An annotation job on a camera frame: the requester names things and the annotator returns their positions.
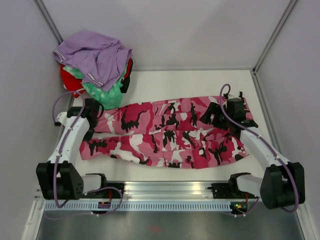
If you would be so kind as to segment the pink camouflage trousers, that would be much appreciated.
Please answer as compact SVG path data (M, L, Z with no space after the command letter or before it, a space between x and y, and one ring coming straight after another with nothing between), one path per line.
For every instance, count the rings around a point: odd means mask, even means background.
M233 164L248 154L229 130L205 123L210 107L225 102L200 96L133 103L103 112L95 132L83 141L83 160L104 155L149 167L205 169Z

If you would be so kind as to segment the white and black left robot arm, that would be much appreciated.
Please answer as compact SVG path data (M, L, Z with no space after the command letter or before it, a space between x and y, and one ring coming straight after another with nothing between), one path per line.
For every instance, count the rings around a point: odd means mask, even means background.
M103 174L81 175L75 166L81 144L93 136L100 108L98 101L86 98L82 106L73 106L53 117L55 125L63 126L63 133L47 162L39 163L36 167L44 199L79 200L88 192L99 199L108 195L109 186L102 182Z

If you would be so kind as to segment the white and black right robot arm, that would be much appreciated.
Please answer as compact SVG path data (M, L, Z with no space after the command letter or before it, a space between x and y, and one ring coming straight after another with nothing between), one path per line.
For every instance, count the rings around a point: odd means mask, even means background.
M260 198L270 210L288 207L296 210L306 200L304 167L289 161L268 143L247 113L243 98L230 98L222 105L211 102L200 118L205 124L233 134L264 169L262 178L249 172L232 174L226 188L228 194L235 199L248 193Z

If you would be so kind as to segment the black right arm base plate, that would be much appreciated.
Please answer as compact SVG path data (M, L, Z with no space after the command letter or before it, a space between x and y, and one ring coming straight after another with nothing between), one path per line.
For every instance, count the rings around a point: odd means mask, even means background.
M232 190L227 182L212 183L207 189L212 192L214 199L256 199L256 197L250 193Z

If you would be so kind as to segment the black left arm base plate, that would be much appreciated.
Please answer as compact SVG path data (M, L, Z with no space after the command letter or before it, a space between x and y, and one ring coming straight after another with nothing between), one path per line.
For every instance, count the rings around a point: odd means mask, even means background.
M109 182L106 184L106 187L108 189L103 189L97 192L89 192L86 194L83 194L81 197L83 199L120 199L121 194L123 195L125 192L125 184L120 182Z

